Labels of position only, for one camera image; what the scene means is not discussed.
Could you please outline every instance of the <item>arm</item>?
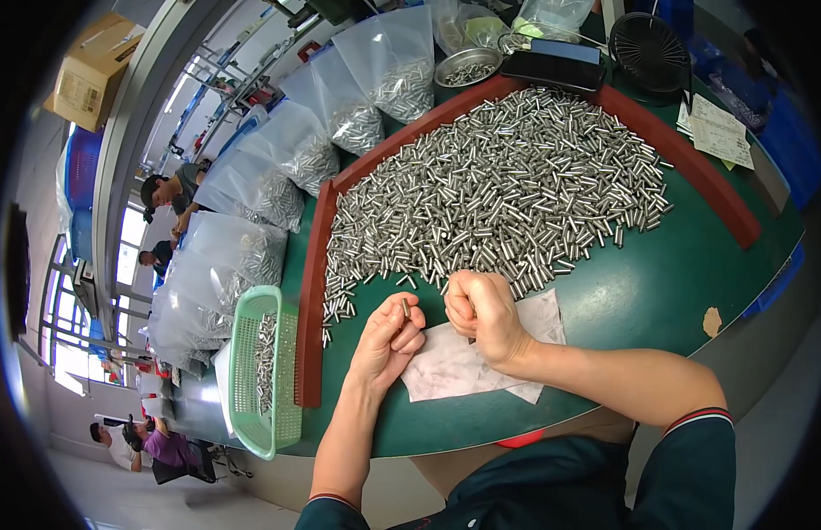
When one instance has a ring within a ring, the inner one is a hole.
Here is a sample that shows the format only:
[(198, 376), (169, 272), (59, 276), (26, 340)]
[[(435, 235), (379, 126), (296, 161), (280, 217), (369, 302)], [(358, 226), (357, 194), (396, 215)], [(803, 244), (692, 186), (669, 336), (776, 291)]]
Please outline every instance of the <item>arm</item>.
[(446, 312), (459, 334), (477, 338), (493, 369), (584, 396), (641, 423), (667, 427), (693, 410), (725, 408), (713, 372), (680, 355), (538, 342), (522, 328), (507, 282), (499, 275), (453, 274)]
[(160, 434), (169, 437), (169, 429), (166, 427), (166, 420), (163, 418), (154, 418), (154, 428), (160, 431)]
[(189, 206), (186, 207), (183, 214), (178, 216), (178, 222), (175, 223), (175, 227), (172, 228), (172, 236), (175, 237), (175, 234), (180, 236), (183, 234), (187, 228), (190, 226), (190, 216), (197, 212), (198, 209), (201, 207), (201, 204), (193, 201), (190, 203)]
[[(410, 306), (407, 322), (401, 308), (403, 298)], [(416, 307), (418, 302), (409, 292), (391, 295), (366, 322), (331, 424), (316, 451), (311, 498), (327, 493), (361, 509), (378, 407), (425, 341), (420, 332), (425, 316)]]
[(142, 454), (138, 452), (134, 452), (134, 460), (130, 461), (130, 471), (132, 472), (141, 472), (142, 471)]

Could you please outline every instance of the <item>dark t-shirt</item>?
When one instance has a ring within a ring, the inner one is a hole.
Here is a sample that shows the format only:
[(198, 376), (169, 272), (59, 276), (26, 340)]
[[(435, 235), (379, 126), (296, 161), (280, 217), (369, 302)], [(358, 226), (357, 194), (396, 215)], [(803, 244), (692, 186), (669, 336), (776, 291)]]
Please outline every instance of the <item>dark t-shirt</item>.
[[(183, 188), (183, 193), (176, 195), (171, 201), (172, 211), (175, 212), (176, 216), (183, 214), (189, 205), (193, 203), (193, 197), (196, 196), (196, 191), (198, 191), (196, 179), (198, 178), (199, 171), (201, 171), (200, 165), (189, 163), (183, 164), (175, 171), (175, 176), (178, 177), (178, 181), (181, 182), (181, 188)], [(198, 209), (208, 212), (213, 211), (204, 206), (199, 206)]]
[(172, 260), (171, 241), (158, 241), (151, 250), (151, 253), (160, 261), (160, 263), (154, 264), (154, 271), (157, 272), (157, 275), (161, 278), (166, 276), (166, 268), (169, 267), (169, 262)]
[[(734, 428), (727, 412), (699, 410), (668, 429), (646, 462), (633, 510), (623, 501), (628, 447), (575, 436), (540, 440), (473, 472), (441, 512), (394, 530), (732, 528)], [(296, 528), (369, 526), (348, 503), (317, 495)]]

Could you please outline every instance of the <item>cardboard box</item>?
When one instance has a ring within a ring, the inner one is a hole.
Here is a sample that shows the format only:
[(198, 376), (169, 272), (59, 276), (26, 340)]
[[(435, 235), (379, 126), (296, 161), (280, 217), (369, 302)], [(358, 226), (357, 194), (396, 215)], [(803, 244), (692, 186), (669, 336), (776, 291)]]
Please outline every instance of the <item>cardboard box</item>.
[(144, 31), (113, 12), (89, 25), (66, 52), (53, 98), (44, 106), (50, 104), (55, 114), (96, 132), (107, 121)]

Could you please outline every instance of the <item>smartphone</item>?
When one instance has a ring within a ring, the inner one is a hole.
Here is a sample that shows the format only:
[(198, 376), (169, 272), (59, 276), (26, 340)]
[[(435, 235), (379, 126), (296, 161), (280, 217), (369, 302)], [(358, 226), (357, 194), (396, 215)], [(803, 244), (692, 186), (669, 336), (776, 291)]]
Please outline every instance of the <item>smartphone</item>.
[(516, 51), (505, 57), (502, 76), (530, 80), (577, 94), (590, 94), (602, 87), (605, 67), (573, 58)]

